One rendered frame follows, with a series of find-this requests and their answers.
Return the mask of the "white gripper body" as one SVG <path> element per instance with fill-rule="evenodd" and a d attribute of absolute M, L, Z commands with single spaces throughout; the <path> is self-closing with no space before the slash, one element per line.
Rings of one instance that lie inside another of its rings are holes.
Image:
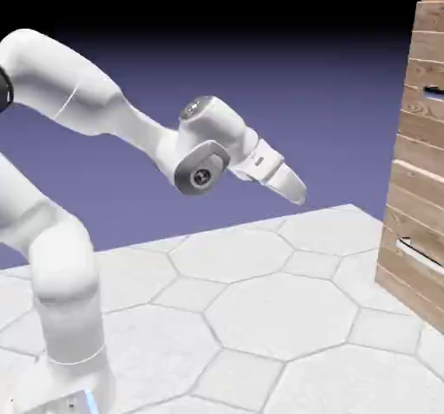
<path fill-rule="evenodd" d="M 285 162 L 281 163 L 264 185 L 295 205 L 302 206 L 305 203 L 307 188 Z"/>

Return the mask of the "light wood plank cabinet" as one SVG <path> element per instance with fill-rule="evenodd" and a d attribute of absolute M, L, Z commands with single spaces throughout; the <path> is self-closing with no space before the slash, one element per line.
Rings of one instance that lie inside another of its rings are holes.
<path fill-rule="evenodd" d="M 375 280 L 444 333 L 444 0 L 415 8 Z"/>

